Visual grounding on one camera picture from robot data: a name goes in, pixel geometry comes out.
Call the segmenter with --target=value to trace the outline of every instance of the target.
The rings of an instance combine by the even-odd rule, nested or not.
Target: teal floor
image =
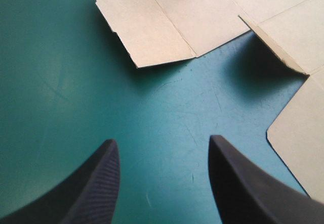
[[[121,157],[113,223],[221,223],[211,134],[301,191],[266,130],[305,77],[252,32],[198,59],[136,69],[95,0],[0,0],[0,17],[0,217],[109,138]]]

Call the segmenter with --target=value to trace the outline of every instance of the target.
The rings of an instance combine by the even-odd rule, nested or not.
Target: cardboard sheet
[[[307,79],[268,130],[274,150],[310,197],[321,202],[324,202],[323,130],[322,70]]]
[[[97,0],[137,67],[199,57],[248,31],[233,0]]]
[[[324,202],[324,0],[303,1],[259,23],[241,18],[286,65],[310,75],[267,135],[306,192]]]

